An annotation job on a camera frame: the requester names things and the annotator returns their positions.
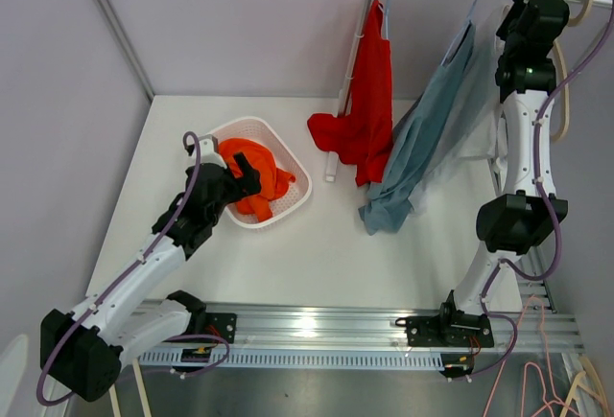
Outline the orange t shirt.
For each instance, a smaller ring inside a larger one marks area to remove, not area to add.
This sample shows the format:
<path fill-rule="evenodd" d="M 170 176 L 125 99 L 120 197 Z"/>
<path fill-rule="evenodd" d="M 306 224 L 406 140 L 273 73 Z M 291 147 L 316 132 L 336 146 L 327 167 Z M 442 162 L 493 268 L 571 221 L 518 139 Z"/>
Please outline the orange t shirt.
<path fill-rule="evenodd" d="M 238 201 L 236 208 L 243 215 L 254 215 L 259 222 L 269 220 L 273 217 L 270 203 L 288 193 L 290 185 L 296 181 L 295 175 L 278 168 L 272 152 L 265 146 L 245 138 L 230 138 L 219 144 L 219 154 L 236 178 L 243 174 L 234 159 L 237 153 L 259 173 L 261 190 L 257 195 Z"/>

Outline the blue grey t shirt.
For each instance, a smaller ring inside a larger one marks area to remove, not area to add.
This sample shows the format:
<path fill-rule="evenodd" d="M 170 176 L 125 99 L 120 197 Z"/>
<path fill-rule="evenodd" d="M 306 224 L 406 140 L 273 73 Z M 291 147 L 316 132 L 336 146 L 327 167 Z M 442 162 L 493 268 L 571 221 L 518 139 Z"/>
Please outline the blue grey t shirt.
<path fill-rule="evenodd" d="M 370 184 L 367 204 L 359 209 L 366 232 L 396 233 L 413 209 L 410 195 L 435 154 L 454 101 L 473 54 L 475 25 L 467 23 L 432 75 L 409 116 L 398 124 L 382 180 Z"/>

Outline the white t shirt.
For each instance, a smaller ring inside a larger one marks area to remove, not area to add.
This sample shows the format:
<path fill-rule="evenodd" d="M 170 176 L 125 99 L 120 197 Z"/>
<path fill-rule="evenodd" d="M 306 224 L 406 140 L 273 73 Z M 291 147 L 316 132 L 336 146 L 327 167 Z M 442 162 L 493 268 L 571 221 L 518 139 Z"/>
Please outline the white t shirt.
<path fill-rule="evenodd" d="M 503 52 L 503 41 L 496 32 L 508 11 L 508 5 L 501 6 L 477 26 L 473 51 L 442 133 L 424 174 L 409 195 L 412 215 L 426 210 L 433 190 L 450 180 L 463 162 L 495 156 L 501 116 L 495 72 Z"/>

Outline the wooden hanger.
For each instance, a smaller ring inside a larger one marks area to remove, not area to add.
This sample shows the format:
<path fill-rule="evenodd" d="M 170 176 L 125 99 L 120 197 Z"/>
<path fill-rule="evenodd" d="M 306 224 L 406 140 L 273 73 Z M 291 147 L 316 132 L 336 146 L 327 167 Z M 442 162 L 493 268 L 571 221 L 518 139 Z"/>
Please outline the wooden hanger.
<path fill-rule="evenodd" d="M 556 40 L 553 47 L 555 58 L 555 70 L 559 74 L 560 79 L 564 81 L 568 78 L 567 64 L 560 46 L 560 42 Z M 559 128 L 551 136 L 551 142 L 557 143 L 562 140 L 568 133 L 570 126 L 570 86 L 565 84 L 560 91 L 560 113 L 559 113 Z"/>
<path fill-rule="evenodd" d="M 590 14 L 593 8 L 593 0 L 581 0 L 580 9 L 575 16 L 571 16 L 568 21 L 569 27 L 577 27 Z"/>

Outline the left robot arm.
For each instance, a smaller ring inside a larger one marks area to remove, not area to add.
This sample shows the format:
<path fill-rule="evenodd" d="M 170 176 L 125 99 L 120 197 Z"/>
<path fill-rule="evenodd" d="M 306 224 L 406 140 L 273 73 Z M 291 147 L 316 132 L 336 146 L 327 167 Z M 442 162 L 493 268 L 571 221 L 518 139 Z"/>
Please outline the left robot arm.
<path fill-rule="evenodd" d="M 159 217 L 132 263 L 100 292 L 68 313 L 51 310 L 40 326 L 41 376 L 66 386 L 88 402 L 103 397 L 134 359 L 165 341 L 200 341 L 213 347 L 229 341 L 206 330 L 206 305 L 177 290 L 149 315 L 135 317 L 150 291 L 183 266 L 211 237 L 225 207 L 261 190 L 260 174 L 241 152 L 241 175 L 223 161 L 187 170 L 184 193 Z"/>

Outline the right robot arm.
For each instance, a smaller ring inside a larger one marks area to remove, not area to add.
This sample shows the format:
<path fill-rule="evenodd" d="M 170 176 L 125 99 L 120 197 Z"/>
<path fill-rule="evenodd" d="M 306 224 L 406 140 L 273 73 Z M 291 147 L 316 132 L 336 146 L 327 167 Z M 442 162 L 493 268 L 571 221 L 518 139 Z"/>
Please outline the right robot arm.
<path fill-rule="evenodd" d="M 507 127 L 508 167 L 503 192 L 483 205 L 476 232 L 480 245 L 468 272 L 423 325 L 408 322 L 408 343 L 429 347 L 494 344 L 488 297 L 501 277 L 549 236 L 561 237 L 568 203 L 558 198 L 550 167 L 550 122 L 556 70 L 549 53 L 567 26 L 563 0 L 513 0 L 496 32 L 504 49 L 495 82 Z"/>

